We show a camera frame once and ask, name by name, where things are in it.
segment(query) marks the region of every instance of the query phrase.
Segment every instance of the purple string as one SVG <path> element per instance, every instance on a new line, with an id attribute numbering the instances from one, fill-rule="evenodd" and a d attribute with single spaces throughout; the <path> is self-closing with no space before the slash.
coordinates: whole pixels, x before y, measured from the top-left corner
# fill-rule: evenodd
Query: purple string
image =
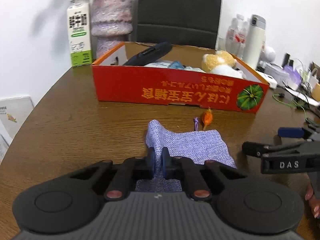
<path id="1" fill-rule="evenodd" d="M 198 124 L 199 124 L 199 118 L 198 118 L 198 117 L 195 117 L 195 118 L 193 119 L 193 121 L 195 122 L 195 131 L 197 131 L 197 130 L 198 130 Z"/>

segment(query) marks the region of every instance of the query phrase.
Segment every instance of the purple cloth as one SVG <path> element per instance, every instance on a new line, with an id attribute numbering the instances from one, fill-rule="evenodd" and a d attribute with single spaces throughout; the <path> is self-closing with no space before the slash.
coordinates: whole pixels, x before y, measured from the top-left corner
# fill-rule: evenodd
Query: purple cloth
<path id="1" fill-rule="evenodd" d="M 197 131 L 197 130 L 198 130 L 198 124 L 199 124 L 199 118 L 198 118 L 198 117 L 195 117 L 195 118 L 193 119 L 193 121 L 195 122 L 195 131 Z"/>
<path id="2" fill-rule="evenodd" d="M 178 180 L 165 180 L 162 176 L 161 151 L 163 147 L 169 149 L 170 156 L 188 157 L 197 164 L 204 164 L 205 160 L 215 160 L 236 167 L 234 160 L 228 153 L 227 145 L 216 130 L 174 133 L 165 129 L 157 120 L 152 120 L 148 124 L 146 143 L 148 147 L 155 149 L 155 177 L 152 180 L 139 180 L 136 191 L 181 191 Z"/>

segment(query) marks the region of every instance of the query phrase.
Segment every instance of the plush dog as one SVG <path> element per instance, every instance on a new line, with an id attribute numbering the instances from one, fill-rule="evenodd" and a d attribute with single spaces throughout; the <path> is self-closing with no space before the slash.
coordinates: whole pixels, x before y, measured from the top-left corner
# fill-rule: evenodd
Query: plush dog
<path id="1" fill-rule="evenodd" d="M 218 50 L 216 54 L 203 55 L 201 68 L 207 73 L 243 79 L 243 72 L 233 69 L 236 62 L 230 53 Z"/>

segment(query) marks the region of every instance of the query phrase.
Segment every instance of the white thermos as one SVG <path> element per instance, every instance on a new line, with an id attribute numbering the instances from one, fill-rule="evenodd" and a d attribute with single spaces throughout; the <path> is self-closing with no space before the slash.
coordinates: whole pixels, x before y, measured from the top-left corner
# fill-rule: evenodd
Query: white thermos
<path id="1" fill-rule="evenodd" d="M 252 14 L 242 60 L 253 69 L 257 68 L 265 33 L 266 20 Z"/>

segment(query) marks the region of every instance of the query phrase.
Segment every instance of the orange feather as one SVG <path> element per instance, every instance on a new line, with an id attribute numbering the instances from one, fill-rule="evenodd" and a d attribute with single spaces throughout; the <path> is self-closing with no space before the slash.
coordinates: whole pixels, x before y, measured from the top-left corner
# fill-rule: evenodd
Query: orange feather
<path id="1" fill-rule="evenodd" d="M 213 116 L 211 113 L 211 109 L 208 108 L 204 114 L 202 115 L 202 122 L 203 122 L 203 130 L 205 130 L 207 128 L 207 126 L 209 126 L 212 122 Z"/>

